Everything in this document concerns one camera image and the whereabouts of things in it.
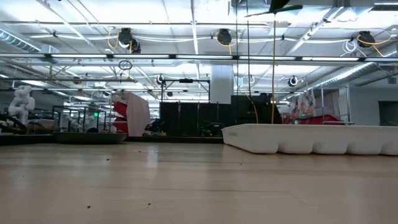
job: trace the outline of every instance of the yellow cable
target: yellow cable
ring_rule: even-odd
[[[272,57],[272,114],[271,114],[271,124],[274,124],[274,113],[275,113],[275,97],[274,97],[274,79],[275,79],[275,54],[276,54],[276,14],[274,14],[274,55]]]
[[[111,36],[111,31],[112,31],[112,27],[109,28],[108,37]],[[109,47],[112,48],[112,49],[116,49],[116,47],[118,47],[118,45],[119,45],[119,32],[118,32],[118,36],[116,37],[116,45],[113,47],[113,46],[111,45],[111,42],[109,41],[109,38],[108,38],[108,45],[109,45]]]
[[[250,97],[249,97],[247,94],[244,94],[244,95],[249,99],[249,101],[251,102],[251,104],[252,104],[253,107],[254,107],[254,113],[256,114],[256,123],[258,124],[258,123],[259,123],[259,117],[258,117],[258,115],[257,115],[256,106],[254,105],[253,101],[250,99]]]
[[[373,45],[374,49],[379,53],[379,55],[381,55],[382,57],[386,57],[384,56],[379,49],[377,49],[377,47],[375,45]]]
[[[379,44],[383,44],[383,43],[386,43],[386,42],[390,41],[391,38],[392,38],[392,36],[390,35],[390,37],[389,37],[387,40],[383,40],[383,41],[381,41],[381,42],[376,42],[376,43],[369,43],[369,42],[360,40],[359,37],[361,37],[361,35],[357,36],[357,38],[356,38],[359,42],[364,43],[364,44],[369,44],[369,45],[379,45]]]

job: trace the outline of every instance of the ceiling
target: ceiling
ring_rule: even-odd
[[[39,1],[33,0],[2,0],[0,8],[0,21],[16,34],[21,35],[37,46],[43,44],[55,47],[62,54],[126,54],[126,49],[117,47],[112,49],[107,36],[115,36],[122,27],[130,27],[132,34],[140,42],[141,54],[190,54],[190,55],[229,55],[229,47],[217,43],[212,35],[218,29],[226,28],[231,32],[234,44],[231,47],[232,55],[272,55],[273,54],[273,14],[250,17],[244,16],[256,12],[266,11],[269,7],[266,1],[259,5],[250,5],[246,10],[245,1],[239,7],[231,7],[228,0],[145,0],[145,1],[97,1],[97,0],[48,0],[50,8],[46,9]],[[379,57],[373,47],[358,47],[352,52],[346,53],[344,48],[351,37],[357,37],[361,30],[370,31],[376,42],[390,39],[377,45],[379,50],[395,44],[396,29],[398,26],[398,13],[396,11],[371,11],[372,6],[355,5],[357,1],[351,1],[352,8],[344,8],[338,16],[323,23],[322,20],[332,9],[325,2],[319,1],[319,5],[311,0],[292,1],[304,4],[304,8],[294,12],[283,12],[277,14],[276,36],[278,40],[275,45],[276,55],[310,56],[310,57],[364,57],[372,55]],[[75,29],[65,25],[65,21]],[[79,39],[76,32],[84,38],[99,38],[101,40],[90,40],[89,45],[85,40]],[[109,40],[115,45],[116,40]],[[0,53],[26,53],[10,44],[0,41]],[[50,74],[49,66],[41,66],[31,60],[13,59],[13,62],[28,66],[43,74]],[[215,75],[211,68],[217,64],[209,62],[176,63],[176,64],[153,64],[151,60],[140,60],[140,66],[134,66],[130,71],[124,71],[122,78],[132,77],[138,83],[131,82],[93,82],[75,85],[72,82],[58,82],[51,84],[65,88],[99,88],[106,86],[112,89],[143,89],[142,97],[157,101],[153,96],[144,93],[147,88],[159,88],[155,86],[155,80],[159,74],[167,78],[201,78],[209,79]],[[0,63],[0,71],[7,76],[29,77],[29,72],[16,74],[10,72],[9,62]],[[247,64],[231,65],[236,77],[242,78],[240,89],[249,88]],[[330,65],[325,63],[317,65],[291,65],[280,63],[275,67],[275,82],[277,91],[302,90],[305,86],[337,71],[347,65]],[[113,78],[115,71],[118,75],[119,68],[114,70],[110,66],[56,66],[52,67],[52,74],[57,78],[82,77],[82,78]],[[272,87],[272,66],[269,64],[250,64],[250,74],[254,78],[251,88],[269,91]],[[287,80],[295,75],[302,82],[295,88],[287,85]],[[176,83],[170,90],[205,90],[206,86],[197,83]],[[78,92],[63,91],[68,95],[79,94]],[[176,100],[203,100],[204,93],[175,93],[172,99]]]

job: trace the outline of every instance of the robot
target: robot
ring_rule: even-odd
[[[14,99],[8,107],[8,113],[10,116],[19,115],[19,121],[23,124],[27,124],[27,118],[29,111],[35,108],[35,99],[30,97],[32,87],[30,86],[19,86],[14,92]]]

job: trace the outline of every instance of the white column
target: white column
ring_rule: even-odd
[[[230,65],[211,67],[210,102],[231,104],[234,90],[233,70]]]

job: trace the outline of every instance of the red panel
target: red panel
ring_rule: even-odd
[[[340,120],[336,119],[332,115],[326,114],[325,115],[325,121],[340,121]],[[312,118],[302,119],[302,120],[298,121],[298,124],[323,124],[322,116],[315,116],[315,117],[312,117]],[[344,124],[341,124],[341,123],[328,123],[328,124],[331,124],[331,125],[344,125]]]
[[[115,121],[126,121],[126,119],[121,118],[121,117],[116,117]],[[129,128],[127,127],[127,122],[125,122],[125,123],[113,123],[113,126],[115,126],[117,129],[119,129],[123,133],[128,133],[129,132]]]
[[[127,105],[125,105],[124,103],[121,102],[116,102],[114,105],[113,110],[115,110],[116,112],[118,112],[121,116],[127,118]]]

